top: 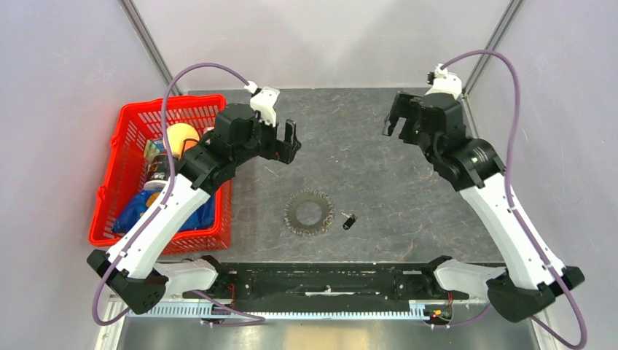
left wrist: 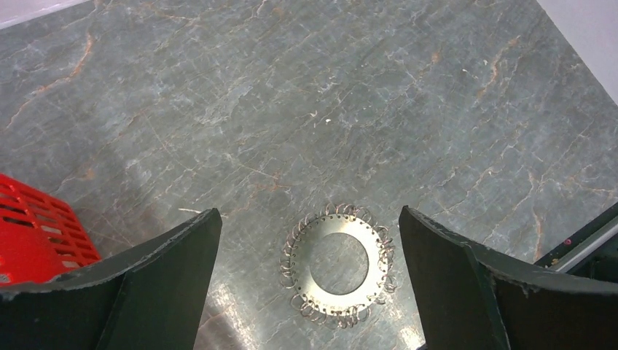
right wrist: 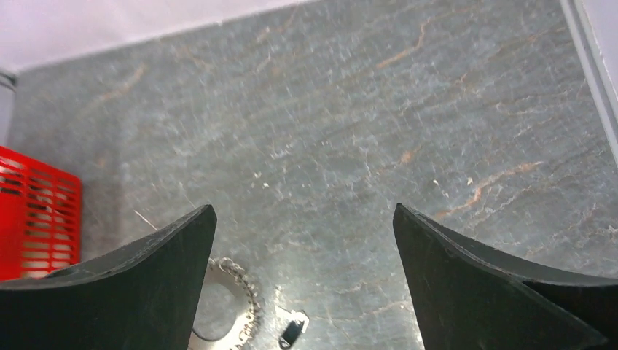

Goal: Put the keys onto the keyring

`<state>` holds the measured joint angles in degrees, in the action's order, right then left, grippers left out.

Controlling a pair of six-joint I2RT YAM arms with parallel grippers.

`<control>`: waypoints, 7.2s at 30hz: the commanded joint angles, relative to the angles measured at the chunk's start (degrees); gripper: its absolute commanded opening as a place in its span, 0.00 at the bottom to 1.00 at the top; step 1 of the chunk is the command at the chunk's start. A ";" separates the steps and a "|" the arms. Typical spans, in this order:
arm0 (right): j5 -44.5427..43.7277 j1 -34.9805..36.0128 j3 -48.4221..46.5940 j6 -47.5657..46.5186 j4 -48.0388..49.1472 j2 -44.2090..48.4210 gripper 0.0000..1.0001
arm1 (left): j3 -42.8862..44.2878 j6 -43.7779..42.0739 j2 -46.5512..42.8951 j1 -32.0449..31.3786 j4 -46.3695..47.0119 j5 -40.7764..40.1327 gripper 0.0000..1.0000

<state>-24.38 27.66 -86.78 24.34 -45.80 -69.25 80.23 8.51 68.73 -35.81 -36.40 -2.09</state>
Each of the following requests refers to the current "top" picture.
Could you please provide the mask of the small black key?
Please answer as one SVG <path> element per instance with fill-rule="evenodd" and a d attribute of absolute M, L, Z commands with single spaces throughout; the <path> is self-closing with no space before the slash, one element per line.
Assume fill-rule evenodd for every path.
<path fill-rule="evenodd" d="M 343 212 L 342 215 L 345 217 L 345 221 L 342 224 L 342 228 L 343 230 L 349 230 L 354 225 L 354 223 L 357 221 L 357 216 L 355 214 L 347 214 L 345 212 Z"/>

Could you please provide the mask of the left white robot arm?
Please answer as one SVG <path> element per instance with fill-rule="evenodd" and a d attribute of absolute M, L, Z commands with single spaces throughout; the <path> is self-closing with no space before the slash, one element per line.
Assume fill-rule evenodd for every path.
<path fill-rule="evenodd" d="M 163 298 L 185 292 L 204 291 L 212 298 L 227 292 L 229 279 L 211 258 L 169 264 L 157 260 L 181 226 L 242 164 L 256 157 L 293 161 L 302 146 L 295 121 L 286 120 L 282 140 L 277 130 L 263 112 L 246 104 L 226 106 L 216 115 L 213 130 L 172 162 L 167 185 L 131 230 L 108 251 L 90 253 L 88 265 L 129 310 L 144 314 Z"/>

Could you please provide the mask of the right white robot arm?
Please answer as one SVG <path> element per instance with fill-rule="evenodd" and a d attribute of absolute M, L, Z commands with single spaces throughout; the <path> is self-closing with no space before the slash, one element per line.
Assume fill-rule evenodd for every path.
<path fill-rule="evenodd" d="M 446 93 L 397 93 L 383 135 L 392 136 L 399 121 L 404 123 L 399 139 L 418 146 L 434 171 L 470 205 L 506 263 L 490 268 L 438 257 L 421 277 L 426 296 L 462 292 L 487 300 L 503 318 L 519 322 L 553 304 L 563 294 L 560 282 L 573 289 L 584 281 L 578 267 L 565 266 L 539 239 L 558 276 L 549 272 L 506 199 L 503 161 L 488 141 L 467 135 L 459 101 Z"/>

